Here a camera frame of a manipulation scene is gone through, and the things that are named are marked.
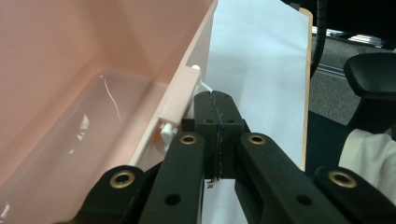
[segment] black armrest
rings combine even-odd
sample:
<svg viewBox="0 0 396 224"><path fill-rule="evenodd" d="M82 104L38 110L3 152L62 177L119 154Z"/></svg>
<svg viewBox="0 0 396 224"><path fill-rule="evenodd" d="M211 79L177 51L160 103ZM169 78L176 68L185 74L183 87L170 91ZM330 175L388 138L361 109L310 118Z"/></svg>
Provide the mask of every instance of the black armrest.
<svg viewBox="0 0 396 224"><path fill-rule="evenodd" d="M344 73L359 97L396 100L396 53L356 55L346 61Z"/></svg>

